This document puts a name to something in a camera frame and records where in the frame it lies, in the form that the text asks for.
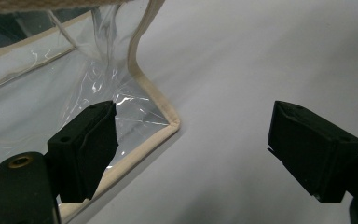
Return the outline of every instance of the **white floor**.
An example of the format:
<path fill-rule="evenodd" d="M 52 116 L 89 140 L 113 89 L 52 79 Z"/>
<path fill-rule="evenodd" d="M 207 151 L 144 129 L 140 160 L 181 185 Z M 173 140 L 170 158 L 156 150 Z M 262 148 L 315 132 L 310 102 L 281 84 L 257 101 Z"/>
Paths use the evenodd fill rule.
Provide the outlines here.
<path fill-rule="evenodd" d="M 267 140 L 275 100 L 358 136 L 358 1 L 167 0 L 139 63 L 182 129 L 73 223 L 350 223 Z"/>

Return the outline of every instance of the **transparent plastic sheet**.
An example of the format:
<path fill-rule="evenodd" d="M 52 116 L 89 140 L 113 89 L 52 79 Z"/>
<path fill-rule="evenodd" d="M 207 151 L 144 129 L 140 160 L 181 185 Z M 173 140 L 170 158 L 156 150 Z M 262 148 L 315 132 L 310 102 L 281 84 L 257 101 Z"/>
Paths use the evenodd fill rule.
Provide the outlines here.
<path fill-rule="evenodd" d="M 117 155 L 125 158 L 169 122 L 128 71 L 131 38 L 148 1 L 94 7 L 0 49 L 0 162 L 46 142 L 88 105 L 117 103 Z"/>

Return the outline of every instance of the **brass grommet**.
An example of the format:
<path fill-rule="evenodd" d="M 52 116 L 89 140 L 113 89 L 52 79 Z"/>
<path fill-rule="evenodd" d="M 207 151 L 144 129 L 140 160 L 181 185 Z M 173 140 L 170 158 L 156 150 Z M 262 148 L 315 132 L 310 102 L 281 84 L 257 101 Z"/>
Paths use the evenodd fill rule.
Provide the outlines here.
<path fill-rule="evenodd" d="M 34 159 L 31 156 L 28 156 L 28 155 L 20 156 L 18 158 L 15 158 L 13 161 L 11 161 L 8 164 L 8 167 L 11 168 L 11 169 L 20 168 L 20 167 L 28 165 L 33 160 Z"/>

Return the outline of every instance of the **plastic storage bag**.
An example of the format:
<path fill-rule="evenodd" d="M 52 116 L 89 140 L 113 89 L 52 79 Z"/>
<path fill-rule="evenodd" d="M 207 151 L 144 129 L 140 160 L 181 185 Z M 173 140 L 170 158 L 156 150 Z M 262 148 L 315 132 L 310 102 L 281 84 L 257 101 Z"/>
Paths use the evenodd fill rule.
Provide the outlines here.
<path fill-rule="evenodd" d="M 49 138 L 82 109 L 113 100 L 119 147 L 95 198 L 176 132 L 176 113 L 135 58 L 161 5 L 139 0 L 0 15 L 0 162 L 46 153 Z M 63 219 L 84 206 L 63 204 Z"/>

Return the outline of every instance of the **screw hole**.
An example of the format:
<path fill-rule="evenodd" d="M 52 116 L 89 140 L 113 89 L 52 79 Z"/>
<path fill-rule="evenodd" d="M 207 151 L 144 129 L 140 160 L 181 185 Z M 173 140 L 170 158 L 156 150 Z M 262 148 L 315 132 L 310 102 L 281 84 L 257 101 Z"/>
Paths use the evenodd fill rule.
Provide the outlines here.
<path fill-rule="evenodd" d="M 11 161 L 9 164 L 8 164 L 8 167 L 9 168 L 20 168 L 22 166 L 26 166 L 28 165 L 29 163 L 31 163 L 33 161 L 32 157 L 30 156 L 22 156 L 22 157 L 18 157 L 16 159 L 14 159 L 13 161 Z"/>
<path fill-rule="evenodd" d="M 60 139 L 61 142 L 68 142 L 69 140 L 71 140 L 70 137 L 62 137 L 62 138 Z"/>

